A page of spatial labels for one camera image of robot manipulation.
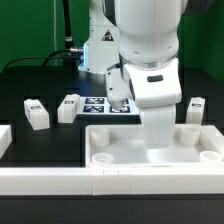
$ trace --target white container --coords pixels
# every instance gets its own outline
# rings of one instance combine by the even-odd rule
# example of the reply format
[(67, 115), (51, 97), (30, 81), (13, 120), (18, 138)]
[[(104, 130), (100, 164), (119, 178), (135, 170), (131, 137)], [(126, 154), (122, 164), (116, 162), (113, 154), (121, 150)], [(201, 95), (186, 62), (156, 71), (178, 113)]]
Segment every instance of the white container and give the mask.
[(217, 163), (222, 162), (223, 156), (213, 151), (203, 151), (200, 153), (200, 162)]
[[(104, 147), (96, 147), (93, 144), (92, 132), (97, 129), (108, 129), (110, 132), (110, 142), (109, 144), (105, 144)], [(189, 135), (193, 133), (193, 137), (187, 136), (187, 140), (181, 140), (183, 130), (188, 130), (190, 134), (187, 134)], [(86, 128), (86, 166), (100, 166), (92, 160), (93, 155), (99, 152), (108, 153), (114, 157), (114, 162), (107, 164), (108, 167), (113, 168), (204, 166), (203, 163), (199, 162), (201, 152), (213, 151), (224, 155), (224, 147), (222, 144), (219, 144), (221, 137), (223, 138), (223, 136), (219, 136), (219, 138), (212, 136), (206, 126), (202, 127), (200, 125), (192, 124), (177, 124), (175, 125), (174, 137), (171, 146), (161, 149), (149, 149), (145, 143), (144, 128), (142, 125), (88, 126)]]
[(11, 126), (0, 125), (0, 159), (12, 142)]
[(96, 148), (107, 147), (110, 143), (109, 129), (102, 127), (91, 129), (90, 141)]
[(49, 114), (39, 100), (24, 101), (25, 115), (34, 130), (50, 128)]
[(200, 128), (196, 126), (182, 127), (180, 131), (180, 142), (184, 145), (197, 145), (199, 143)]
[(67, 95), (58, 108), (58, 123), (73, 123), (79, 109), (79, 102), (79, 95)]

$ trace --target black label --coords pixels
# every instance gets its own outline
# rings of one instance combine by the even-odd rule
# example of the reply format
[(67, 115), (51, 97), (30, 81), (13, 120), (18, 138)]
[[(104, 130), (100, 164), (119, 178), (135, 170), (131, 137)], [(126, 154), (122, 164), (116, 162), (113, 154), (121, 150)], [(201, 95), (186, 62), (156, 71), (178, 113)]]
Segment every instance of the black label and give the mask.
[(103, 106), (84, 106), (84, 113), (103, 113)]
[(75, 101), (65, 101), (65, 104), (74, 104)]
[(40, 110), (41, 106), (31, 106), (30, 109), (31, 110)]
[(104, 98), (86, 98), (85, 104), (104, 104)]
[(114, 38), (113, 38), (110, 30), (107, 30), (107, 32), (105, 33), (102, 41), (114, 41)]
[(192, 103), (192, 107), (201, 107), (201, 104), (199, 104), (199, 103)]
[(130, 107), (125, 106), (124, 108), (120, 109), (120, 110), (115, 110), (112, 106), (110, 106), (110, 113), (115, 113), (115, 114), (129, 114), (130, 111)]

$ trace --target white block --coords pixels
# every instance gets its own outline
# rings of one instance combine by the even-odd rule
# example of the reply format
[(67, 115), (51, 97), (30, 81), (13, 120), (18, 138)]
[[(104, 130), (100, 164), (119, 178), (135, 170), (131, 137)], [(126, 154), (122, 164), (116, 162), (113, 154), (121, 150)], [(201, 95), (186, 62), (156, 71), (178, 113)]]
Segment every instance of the white block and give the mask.
[(49, 114), (39, 100), (28, 99), (24, 101), (24, 109), (26, 117), (34, 130), (50, 127)]
[(12, 142), (11, 126), (0, 125), (0, 158)]
[(79, 108), (79, 102), (79, 95), (67, 95), (58, 108), (58, 123), (73, 123)]
[(130, 177), (128, 168), (96, 169), (93, 172), (93, 195), (130, 194)]
[(191, 98), (187, 110), (187, 124), (201, 124), (205, 108), (205, 99), (197, 97)]

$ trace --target white tray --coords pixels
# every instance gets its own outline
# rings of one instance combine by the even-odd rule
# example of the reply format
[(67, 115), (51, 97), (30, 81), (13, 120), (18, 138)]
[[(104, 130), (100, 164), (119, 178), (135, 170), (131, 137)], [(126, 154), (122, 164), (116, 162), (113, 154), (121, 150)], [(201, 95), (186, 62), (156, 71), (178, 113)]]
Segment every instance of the white tray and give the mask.
[[(200, 128), (199, 143), (196, 146), (183, 145), (180, 142), (182, 127)], [(110, 143), (99, 148), (91, 144), (91, 129), (109, 130)], [(202, 151), (214, 151), (224, 156), (224, 138), (214, 126), (178, 124), (175, 128), (173, 144), (168, 148), (148, 149), (144, 140), (142, 125), (92, 125), (86, 129), (86, 166), (87, 167), (124, 167), (124, 166), (220, 166), (223, 162), (202, 163)], [(92, 159), (97, 153), (106, 153), (114, 157), (111, 164), (95, 163)]]

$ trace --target black surface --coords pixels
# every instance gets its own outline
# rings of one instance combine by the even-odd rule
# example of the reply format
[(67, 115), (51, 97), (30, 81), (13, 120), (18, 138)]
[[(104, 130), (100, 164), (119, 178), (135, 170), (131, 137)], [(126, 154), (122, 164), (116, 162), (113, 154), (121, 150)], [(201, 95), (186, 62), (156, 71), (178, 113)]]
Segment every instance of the black surface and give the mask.
[[(183, 100), (177, 122), (185, 121), (190, 97), (206, 97), (203, 123), (224, 127), (224, 89), (200, 70), (180, 72)], [(82, 166), (84, 130), (89, 124), (138, 123), (138, 118), (81, 117), (72, 125), (56, 122), (64, 96), (105, 96), (104, 84), (78, 79), (61, 68), (16, 67), (0, 76), (0, 123), (13, 127), (13, 144), (1, 166)], [(23, 101), (38, 98), (50, 113), (51, 128), (34, 132)], [(0, 197), (0, 223), (222, 224), (224, 195)]]

